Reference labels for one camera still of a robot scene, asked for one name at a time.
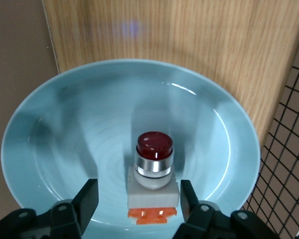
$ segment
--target red button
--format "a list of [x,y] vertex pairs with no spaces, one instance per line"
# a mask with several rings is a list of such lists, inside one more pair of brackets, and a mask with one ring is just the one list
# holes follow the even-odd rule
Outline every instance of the red button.
[[166,159],[172,153],[173,140],[161,132],[146,132],[138,138],[137,151],[150,160]]

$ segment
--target gray wall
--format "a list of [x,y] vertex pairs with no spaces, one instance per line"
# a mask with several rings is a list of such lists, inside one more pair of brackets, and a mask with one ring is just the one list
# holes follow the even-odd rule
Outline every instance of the gray wall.
[[[0,147],[16,107],[56,74],[41,1],[0,0]],[[0,219],[17,208],[0,163]]]

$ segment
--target orange terminal block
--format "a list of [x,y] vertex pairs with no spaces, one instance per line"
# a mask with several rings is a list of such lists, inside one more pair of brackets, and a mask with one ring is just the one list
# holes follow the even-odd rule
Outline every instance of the orange terminal block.
[[176,215],[176,208],[133,208],[128,213],[129,218],[137,219],[137,225],[165,224],[168,217]]

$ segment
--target silver metal ring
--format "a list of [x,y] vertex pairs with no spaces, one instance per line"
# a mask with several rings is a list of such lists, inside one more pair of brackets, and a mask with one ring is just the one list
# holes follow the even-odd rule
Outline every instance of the silver metal ring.
[[137,150],[135,151],[134,168],[142,176],[148,178],[161,178],[171,172],[173,165],[174,150],[169,157],[162,160],[150,160],[141,157]]

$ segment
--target white button base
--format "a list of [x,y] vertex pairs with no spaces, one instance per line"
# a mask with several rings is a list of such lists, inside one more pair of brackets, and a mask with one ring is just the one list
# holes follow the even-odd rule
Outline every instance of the white button base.
[[128,208],[176,208],[179,201],[179,189],[174,172],[171,180],[157,190],[146,189],[140,185],[134,175],[134,167],[128,173]]

